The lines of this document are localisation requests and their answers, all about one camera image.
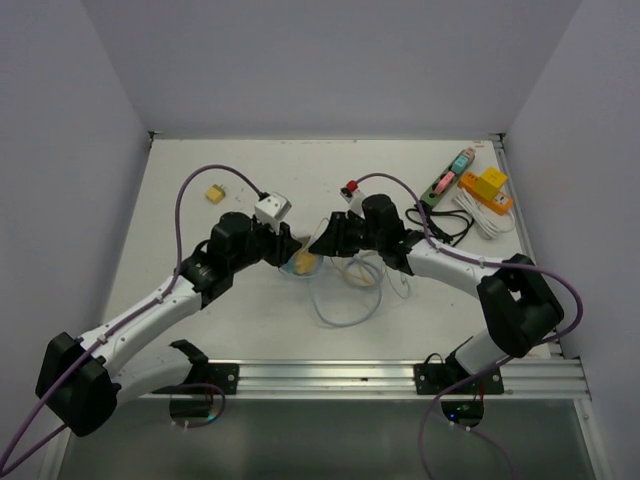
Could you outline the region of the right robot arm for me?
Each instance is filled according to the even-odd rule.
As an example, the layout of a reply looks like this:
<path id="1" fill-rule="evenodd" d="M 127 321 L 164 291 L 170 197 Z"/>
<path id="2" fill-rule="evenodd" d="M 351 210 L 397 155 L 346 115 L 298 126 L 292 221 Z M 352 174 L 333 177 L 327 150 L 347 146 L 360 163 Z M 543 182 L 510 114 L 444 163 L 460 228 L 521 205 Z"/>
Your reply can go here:
<path id="1" fill-rule="evenodd" d="M 507 260 L 484 260 L 449 249 L 407 228 L 384 194 L 365 198 L 359 214 L 332 213 L 309 250 L 343 258 L 373 251 L 393 270 L 442 282 L 480 302 L 485 329 L 441 363 L 416 365 L 420 393 L 470 391 L 481 378 L 496 372 L 499 362 L 524 357 L 564 317 L 559 301 L 529 257 L 516 254 Z"/>

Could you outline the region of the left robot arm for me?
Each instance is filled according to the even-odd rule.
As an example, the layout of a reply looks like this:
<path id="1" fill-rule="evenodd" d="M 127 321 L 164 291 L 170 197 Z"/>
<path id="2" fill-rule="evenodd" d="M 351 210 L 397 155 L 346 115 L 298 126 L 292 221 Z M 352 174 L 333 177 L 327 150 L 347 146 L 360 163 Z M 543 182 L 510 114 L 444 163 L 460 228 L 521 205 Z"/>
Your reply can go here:
<path id="1" fill-rule="evenodd" d="M 125 383 L 116 376 L 140 350 L 226 293 L 237 273 L 261 261 L 281 267 L 300 247 L 286 223 L 273 230 L 244 213 L 223 215 L 144 300 L 78 337 L 62 332 L 50 340 L 37 397 L 75 435 L 95 432 L 123 400 Z"/>

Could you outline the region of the yellow two-port adapter plug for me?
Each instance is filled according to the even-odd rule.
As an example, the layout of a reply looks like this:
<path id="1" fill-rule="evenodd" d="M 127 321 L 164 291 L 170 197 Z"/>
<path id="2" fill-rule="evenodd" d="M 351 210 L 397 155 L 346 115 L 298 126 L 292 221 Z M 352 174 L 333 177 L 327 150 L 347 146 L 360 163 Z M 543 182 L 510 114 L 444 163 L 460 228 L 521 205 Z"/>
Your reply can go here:
<path id="1" fill-rule="evenodd" d="M 205 198 L 214 205 L 219 204 L 226 197 L 226 189 L 223 185 L 214 184 L 205 192 Z"/>

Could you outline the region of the round light blue socket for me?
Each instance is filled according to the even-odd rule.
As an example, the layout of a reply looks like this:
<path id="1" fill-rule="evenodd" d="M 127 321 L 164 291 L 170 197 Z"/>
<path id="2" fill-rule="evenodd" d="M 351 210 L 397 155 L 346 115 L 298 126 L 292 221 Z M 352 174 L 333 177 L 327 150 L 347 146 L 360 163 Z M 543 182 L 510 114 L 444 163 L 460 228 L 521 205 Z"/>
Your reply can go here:
<path id="1" fill-rule="evenodd" d="M 310 279 L 319 274 L 324 258 L 319 255 L 302 251 L 296 253 L 279 271 L 289 277 Z"/>

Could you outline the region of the orange-yellow charger plug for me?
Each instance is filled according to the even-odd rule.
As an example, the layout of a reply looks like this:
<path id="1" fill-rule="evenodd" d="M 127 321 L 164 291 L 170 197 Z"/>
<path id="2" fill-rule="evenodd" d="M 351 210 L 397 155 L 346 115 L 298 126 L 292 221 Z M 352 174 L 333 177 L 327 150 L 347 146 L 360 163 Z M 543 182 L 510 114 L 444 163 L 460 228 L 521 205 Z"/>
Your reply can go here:
<path id="1" fill-rule="evenodd" d="M 301 251 L 294 256 L 293 271 L 299 276 L 309 276 L 317 270 L 319 264 L 320 260 L 317 255 Z"/>

